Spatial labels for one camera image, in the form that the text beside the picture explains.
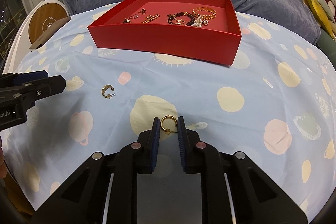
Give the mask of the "gold hoop earring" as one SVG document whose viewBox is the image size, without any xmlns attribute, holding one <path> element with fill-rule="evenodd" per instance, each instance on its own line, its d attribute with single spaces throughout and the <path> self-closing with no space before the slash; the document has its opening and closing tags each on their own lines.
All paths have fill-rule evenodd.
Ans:
<svg viewBox="0 0 336 224">
<path fill-rule="evenodd" d="M 177 119 L 172 115 L 165 115 L 162 117 L 161 130 L 166 134 L 176 134 L 177 133 Z"/>
<path fill-rule="evenodd" d="M 101 95 L 106 99 L 111 99 L 116 95 L 114 87 L 110 84 L 105 85 L 101 90 Z"/>
</svg>

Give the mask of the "gold chain bangle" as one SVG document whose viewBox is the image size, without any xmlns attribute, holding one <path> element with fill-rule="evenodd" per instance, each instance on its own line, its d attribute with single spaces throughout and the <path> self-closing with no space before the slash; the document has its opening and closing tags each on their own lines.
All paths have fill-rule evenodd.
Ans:
<svg viewBox="0 0 336 224">
<path fill-rule="evenodd" d="M 210 7 L 201 6 L 194 8 L 192 14 L 196 18 L 200 16 L 202 19 L 210 20 L 216 18 L 217 11 Z"/>
</svg>

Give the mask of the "blue patterned tablecloth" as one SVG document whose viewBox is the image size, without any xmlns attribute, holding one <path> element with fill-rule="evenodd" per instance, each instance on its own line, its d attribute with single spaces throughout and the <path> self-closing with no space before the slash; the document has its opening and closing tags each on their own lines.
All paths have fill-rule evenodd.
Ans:
<svg viewBox="0 0 336 224">
<path fill-rule="evenodd" d="M 120 151 L 155 117 L 183 116 L 218 151 L 246 153 L 312 220 L 335 188 L 335 69 L 277 24 L 237 15 L 242 38 L 230 67 L 159 53 L 96 47 L 83 12 L 17 67 L 66 79 L 27 121 L 3 131 L 6 163 L 34 208 L 92 153 Z M 106 99 L 110 84 L 116 95 Z"/>
</svg>

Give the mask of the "red cardboard box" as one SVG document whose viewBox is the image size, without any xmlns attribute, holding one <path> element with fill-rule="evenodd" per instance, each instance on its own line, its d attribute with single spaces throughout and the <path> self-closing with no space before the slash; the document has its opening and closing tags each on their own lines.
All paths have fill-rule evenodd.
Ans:
<svg viewBox="0 0 336 224">
<path fill-rule="evenodd" d="M 168 23 L 168 16 L 210 7 L 217 16 L 206 26 Z M 164 53 L 232 65 L 242 38 L 231 0 L 123 0 L 88 30 L 99 48 Z"/>
</svg>

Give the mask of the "green sofa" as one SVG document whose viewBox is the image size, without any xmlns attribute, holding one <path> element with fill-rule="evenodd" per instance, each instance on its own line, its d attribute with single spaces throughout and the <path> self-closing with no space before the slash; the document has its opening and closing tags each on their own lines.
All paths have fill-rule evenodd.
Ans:
<svg viewBox="0 0 336 224">
<path fill-rule="evenodd" d="M 331 58 L 331 56 L 335 57 L 335 41 L 331 38 L 331 36 L 321 27 L 321 36 L 319 40 L 316 42 L 315 46 L 319 48 L 326 56 Z"/>
</svg>

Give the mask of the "gold pillow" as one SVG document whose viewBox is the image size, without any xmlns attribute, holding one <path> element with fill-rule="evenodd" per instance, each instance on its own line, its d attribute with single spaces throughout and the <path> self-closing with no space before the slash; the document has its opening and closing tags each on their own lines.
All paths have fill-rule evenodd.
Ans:
<svg viewBox="0 0 336 224">
<path fill-rule="evenodd" d="M 333 21 L 327 16 L 326 11 L 323 9 L 317 0 L 304 0 L 305 4 L 313 13 L 316 21 L 327 32 L 330 37 L 335 40 L 335 33 L 332 28 Z"/>
</svg>

